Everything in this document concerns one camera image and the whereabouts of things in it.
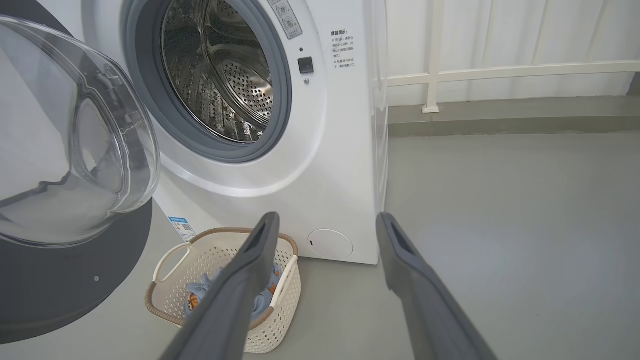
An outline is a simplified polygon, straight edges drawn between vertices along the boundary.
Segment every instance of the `clothes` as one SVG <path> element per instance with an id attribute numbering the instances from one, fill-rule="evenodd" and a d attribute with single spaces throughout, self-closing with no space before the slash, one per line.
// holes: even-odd
<path id="1" fill-rule="evenodd" d="M 216 280 L 216 278 L 222 273 L 222 267 L 218 268 L 214 273 L 211 279 L 209 276 L 204 273 L 200 277 L 202 282 L 190 282 L 186 285 L 187 290 L 189 290 L 189 296 L 187 300 L 184 302 L 184 315 L 186 318 L 191 316 L 193 310 L 198 306 L 198 304 L 202 301 L 202 299 L 207 295 L 207 291 L 211 288 L 211 284 Z M 278 264 L 273 264 L 271 267 L 271 279 L 269 282 L 269 286 L 260 293 L 253 302 L 253 311 L 251 313 L 251 321 L 254 321 L 262 315 L 266 309 L 269 308 L 271 304 L 271 300 L 273 300 L 273 294 L 280 282 L 280 278 L 282 276 L 282 267 Z"/>

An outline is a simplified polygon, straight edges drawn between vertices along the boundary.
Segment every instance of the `white wall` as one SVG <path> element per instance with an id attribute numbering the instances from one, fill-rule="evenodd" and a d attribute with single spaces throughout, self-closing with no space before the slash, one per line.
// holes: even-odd
<path id="1" fill-rule="evenodd" d="M 493 0 L 493 41 L 484 43 L 492 0 L 445 0 L 441 71 L 530 65 L 545 0 Z M 387 0 L 389 75 L 428 72 L 432 0 Z M 540 64 L 584 61 L 603 0 L 555 0 Z M 640 1 L 609 0 L 593 61 L 640 58 Z M 626 94 L 633 73 L 540 76 L 441 83 L 438 102 Z M 424 104 L 427 85 L 389 88 L 389 105 Z"/>

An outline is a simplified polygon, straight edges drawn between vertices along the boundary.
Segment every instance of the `washing machine door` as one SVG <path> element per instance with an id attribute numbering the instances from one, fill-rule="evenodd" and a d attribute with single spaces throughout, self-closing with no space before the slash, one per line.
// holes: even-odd
<path id="1" fill-rule="evenodd" d="M 0 83 L 0 233 L 87 241 L 151 198 L 155 136 L 116 63 L 57 31 L 1 17 Z"/>
<path id="2" fill-rule="evenodd" d="M 120 66 L 0 16 L 0 343 L 99 305 L 147 242 L 159 151 Z"/>

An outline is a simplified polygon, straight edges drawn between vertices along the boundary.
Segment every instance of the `basket handle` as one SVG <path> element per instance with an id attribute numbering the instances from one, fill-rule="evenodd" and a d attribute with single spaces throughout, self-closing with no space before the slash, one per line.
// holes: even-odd
<path id="1" fill-rule="evenodd" d="M 156 284 L 160 284 L 162 282 L 165 282 L 165 280 L 167 280 L 169 278 L 169 276 L 171 276 L 171 274 L 173 274 L 173 272 L 178 268 L 178 266 L 180 266 L 182 264 L 182 262 L 187 258 L 187 256 L 189 256 L 189 254 L 191 253 L 191 246 L 192 246 L 191 243 L 180 244 L 180 245 L 174 247 L 173 249 L 169 250 L 162 257 L 162 259 L 160 259 L 160 262 L 158 262 L 158 265 L 156 266 L 156 270 L 154 271 L 154 282 Z M 164 267 L 164 263 L 171 257 L 171 255 L 173 255 L 176 252 L 182 250 L 184 247 L 187 247 L 187 253 L 182 257 L 182 259 L 178 262 L 178 264 L 175 265 L 175 267 L 171 270 L 171 272 L 169 272 L 169 274 L 167 274 L 167 276 L 164 277 L 164 279 L 162 279 L 162 280 L 158 279 L 158 277 L 160 276 L 160 270 L 162 270 L 162 268 Z"/>
<path id="2" fill-rule="evenodd" d="M 297 262 L 298 262 L 298 257 L 293 255 L 291 257 L 291 260 L 289 260 L 289 263 L 287 264 L 287 266 L 284 268 L 284 271 L 282 272 L 282 278 L 280 279 L 278 286 L 276 286 L 276 291 L 273 293 L 273 299 L 271 299 L 271 303 L 270 303 L 271 307 L 276 308 L 276 306 L 278 305 L 278 302 L 280 301 L 280 294 L 282 293 L 282 290 L 287 285 L 287 281 L 289 281 L 289 276 L 291 276 L 291 272 L 293 271 L 293 268 L 296 267 Z"/>

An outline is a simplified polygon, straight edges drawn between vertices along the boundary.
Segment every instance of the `transparent door glass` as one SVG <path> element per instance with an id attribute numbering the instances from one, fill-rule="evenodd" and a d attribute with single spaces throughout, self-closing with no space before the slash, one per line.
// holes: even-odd
<path id="1" fill-rule="evenodd" d="M 146 203 L 159 151 L 124 71 L 55 30 L 0 16 L 0 234 L 94 238 Z"/>

